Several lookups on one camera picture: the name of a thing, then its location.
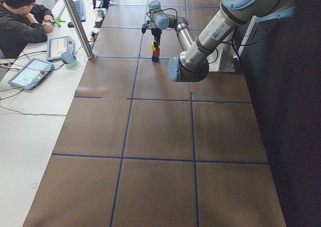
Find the label on robot arm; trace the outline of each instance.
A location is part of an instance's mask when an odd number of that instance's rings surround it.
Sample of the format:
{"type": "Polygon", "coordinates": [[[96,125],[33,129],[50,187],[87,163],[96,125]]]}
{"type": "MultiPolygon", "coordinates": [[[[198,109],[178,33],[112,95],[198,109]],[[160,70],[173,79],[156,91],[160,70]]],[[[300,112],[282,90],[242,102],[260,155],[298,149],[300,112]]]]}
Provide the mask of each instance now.
{"type": "Polygon", "coordinates": [[[218,15],[216,15],[208,24],[208,27],[211,31],[211,37],[219,41],[223,35],[230,29],[230,26],[224,21],[218,20],[218,15]]]}

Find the man's hand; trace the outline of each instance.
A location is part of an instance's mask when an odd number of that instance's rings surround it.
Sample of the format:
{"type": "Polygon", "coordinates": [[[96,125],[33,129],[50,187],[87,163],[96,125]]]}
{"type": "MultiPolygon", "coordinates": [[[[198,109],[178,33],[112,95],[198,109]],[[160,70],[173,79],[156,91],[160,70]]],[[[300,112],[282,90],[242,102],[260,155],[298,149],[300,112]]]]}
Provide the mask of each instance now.
{"type": "Polygon", "coordinates": [[[43,22],[42,25],[44,26],[45,31],[47,33],[50,33],[50,32],[52,32],[54,30],[54,25],[52,23],[50,23],[50,22],[43,22]]]}
{"type": "Polygon", "coordinates": [[[31,13],[26,14],[25,17],[29,20],[30,24],[38,23],[38,21],[35,19],[35,16],[31,13]]]}

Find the white desk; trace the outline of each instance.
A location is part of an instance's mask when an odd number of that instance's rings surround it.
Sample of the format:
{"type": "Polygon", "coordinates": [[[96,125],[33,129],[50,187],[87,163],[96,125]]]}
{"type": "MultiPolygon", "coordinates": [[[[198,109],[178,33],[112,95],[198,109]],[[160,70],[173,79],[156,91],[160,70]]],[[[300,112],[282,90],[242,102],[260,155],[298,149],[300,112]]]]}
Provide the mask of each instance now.
{"type": "MultiPolygon", "coordinates": [[[[91,0],[86,3],[86,22],[83,27],[87,35],[94,29],[95,18],[91,0]]],[[[53,8],[56,17],[63,6],[59,0],[53,8]]],[[[70,21],[64,10],[62,27],[48,34],[48,38],[70,35],[75,41],[75,50],[80,41],[74,28],[68,28],[70,21]]],[[[47,49],[47,43],[28,44],[24,53],[47,49]]],[[[46,59],[46,53],[29,55],[30,58],[46,59]]],[[[63,66],[52,72],[32,91],[23,91],[18,95],[0,100],[0,106],[23,113],[66,115],[74,92],[86,66],[86,54],[79,50],[78,64],[72,69],[63,66]]],[[[29,59],[19,58],[12,68],[25,65],[29,59]]],[[[7,82],[15,74],[9,71],[0,82],[0,90],[10,89],[7,82]]],[[[19,89],[0,92],[2,98],[14,95],[19,89]]],[[[35,197],[39,183],[46,169],[52,149],[56,143],[65,117],[25,116],[0,108],[0,226],[21,227],[35,197]]]]}

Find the brown mat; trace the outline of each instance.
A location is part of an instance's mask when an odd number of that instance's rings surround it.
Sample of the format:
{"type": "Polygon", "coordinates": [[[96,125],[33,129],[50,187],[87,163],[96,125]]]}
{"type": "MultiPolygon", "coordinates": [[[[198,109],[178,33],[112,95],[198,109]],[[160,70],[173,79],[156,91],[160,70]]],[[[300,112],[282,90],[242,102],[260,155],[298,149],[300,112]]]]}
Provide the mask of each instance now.
{"type": "MultiPolygon", "coordinates": [[[[148,1],[113,0],[24,227],[285,226],[244,76],[171,82],[181,49],[164,30],[152,63],[148,1]]],[[[219,5],[161,1],[196,36],[219,5]]]]}

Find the metal post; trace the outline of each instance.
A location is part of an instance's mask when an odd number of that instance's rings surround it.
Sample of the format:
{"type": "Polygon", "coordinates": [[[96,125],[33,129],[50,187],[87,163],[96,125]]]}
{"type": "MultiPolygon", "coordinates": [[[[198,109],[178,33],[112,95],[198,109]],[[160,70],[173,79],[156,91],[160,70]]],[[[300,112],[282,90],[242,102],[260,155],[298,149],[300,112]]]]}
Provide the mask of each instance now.
{"type": "Polygon", "coordinates": [[[82,47],[85,50],[88,60],[91,60],[94,57],[94,53],[91,50],[91,47],[88,43],[88,39],[85,34],[84,28],[82,27],[80,19],[77,15],[76,8],[74,6],[74,2],[73,2],[73,0],[63,0],[63,1],[65,3],[67,10],[68,10],[71,21],[74,23],[78,38],[80,40],[82,47]]]}

